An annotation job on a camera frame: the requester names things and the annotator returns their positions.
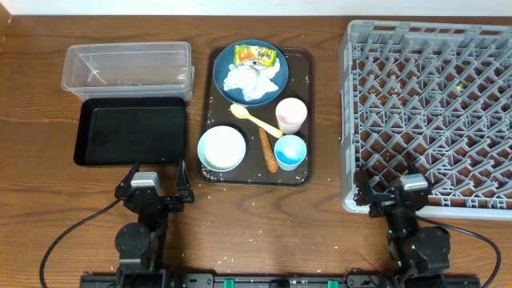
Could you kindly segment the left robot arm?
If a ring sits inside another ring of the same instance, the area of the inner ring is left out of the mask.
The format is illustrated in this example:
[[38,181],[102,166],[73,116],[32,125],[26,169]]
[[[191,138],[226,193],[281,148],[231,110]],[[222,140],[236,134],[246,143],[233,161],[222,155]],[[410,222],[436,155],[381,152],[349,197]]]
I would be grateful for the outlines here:
[[184,161],[178,165],[175,187],[175,195],[162,196],[158,174],[141,172],[136,163],[115,188],[116,199],[138,216],[136,222],[124,225],[115,237],[119,252],[115,287],[169,288],[181,285],[180,277],[165,268],[163,255],[169,215],[183,212],[185,204],[194,202]]

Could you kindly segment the yellow green snack wrapper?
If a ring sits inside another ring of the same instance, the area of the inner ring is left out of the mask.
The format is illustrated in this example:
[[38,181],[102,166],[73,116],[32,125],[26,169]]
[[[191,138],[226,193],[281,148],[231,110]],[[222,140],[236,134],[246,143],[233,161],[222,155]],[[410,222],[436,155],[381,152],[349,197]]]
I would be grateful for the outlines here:
[[277,51],[264,46],[236,45],[234,48],[235,66],[270,67],[275,63]]

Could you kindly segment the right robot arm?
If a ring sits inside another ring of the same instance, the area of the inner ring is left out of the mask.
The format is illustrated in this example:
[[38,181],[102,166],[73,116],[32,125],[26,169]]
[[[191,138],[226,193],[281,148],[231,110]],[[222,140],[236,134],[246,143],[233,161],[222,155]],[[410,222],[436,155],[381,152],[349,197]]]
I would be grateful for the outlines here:
[[379,280],[380,287],[406,287],[410,278],[441,274],[450,267],[450,233],[440,226],[422,227],[417,212],[428,203],[434,184],[411,161],[396,186],[377,192],[362,169],[358,176],[359,206],[369,207],[370,218],[384,217],[388,249],[398,268]]

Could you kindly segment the pink plastic cup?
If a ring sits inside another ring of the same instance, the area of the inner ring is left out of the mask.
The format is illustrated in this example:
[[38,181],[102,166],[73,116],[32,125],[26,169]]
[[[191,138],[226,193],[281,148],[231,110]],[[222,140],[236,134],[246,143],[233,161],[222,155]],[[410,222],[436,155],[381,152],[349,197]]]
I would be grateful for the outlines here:
[[298,98],[285,98],[277,104],[275,116],[281,132],[295,134],[306,120],[307,107]]

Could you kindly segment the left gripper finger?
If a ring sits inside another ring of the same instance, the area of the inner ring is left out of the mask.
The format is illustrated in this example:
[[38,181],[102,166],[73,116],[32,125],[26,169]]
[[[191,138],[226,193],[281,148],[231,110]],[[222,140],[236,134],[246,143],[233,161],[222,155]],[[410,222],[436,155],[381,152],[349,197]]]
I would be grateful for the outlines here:
[[191,194],[190,182],[186,172],[186,164],[181,160],[178,165],[178,175],[176,180],[176,189],[180,194]]
[[140,165],[138,163],[135,163],[129,173],[121,180],[121,182],[118,184],[118,188],[127,188],[131,186],[131,180],[134,177],[134,175],[140,171]]

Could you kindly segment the light blue plastic cup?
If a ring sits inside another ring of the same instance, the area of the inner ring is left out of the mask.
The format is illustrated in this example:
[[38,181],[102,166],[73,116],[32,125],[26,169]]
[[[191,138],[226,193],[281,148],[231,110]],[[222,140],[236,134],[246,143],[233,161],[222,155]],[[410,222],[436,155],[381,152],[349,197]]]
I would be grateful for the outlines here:
[[306,159],[306,143],[299,136],[285,135],[276,141],[274,156],[282,170],[295,170]]

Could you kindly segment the white tissue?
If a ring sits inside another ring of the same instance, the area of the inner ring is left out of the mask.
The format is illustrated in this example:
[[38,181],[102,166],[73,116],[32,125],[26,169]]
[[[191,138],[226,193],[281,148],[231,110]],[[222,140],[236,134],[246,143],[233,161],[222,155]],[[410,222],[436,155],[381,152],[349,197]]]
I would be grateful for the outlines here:
[[246,101],[260,99],[264,94],[275,92],[278,85],[272,78],[280,71],[279,59],[273,66],[229,65],[229,73],[223,82],[224,90],[240,89]]

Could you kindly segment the dark blue plate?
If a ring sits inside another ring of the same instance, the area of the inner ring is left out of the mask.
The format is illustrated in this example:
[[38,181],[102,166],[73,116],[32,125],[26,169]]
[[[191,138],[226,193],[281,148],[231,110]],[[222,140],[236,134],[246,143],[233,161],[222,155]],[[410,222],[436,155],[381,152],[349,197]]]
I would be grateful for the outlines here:
[[[279,60],[280,69],[271,79],[271,81],[278,87],[276,91],[267,92],[260,99],[247,101],[244,99],[241,89],[225,90],[223,88],[224,80],[227,78],[230,71],[229,65],[234,63],[234,51],[236,45],[264,46],[277,51],[277,59]],[[281,92],[284,91],[288,82],[289,67],[283,52],[276,46],[261,40],[248,39],[235,42],[224,48],[220,52],[219,56],[214,56],[212,77],[218,91],[227,100],[245,107],[259,107],[272,102],[280,95]]]

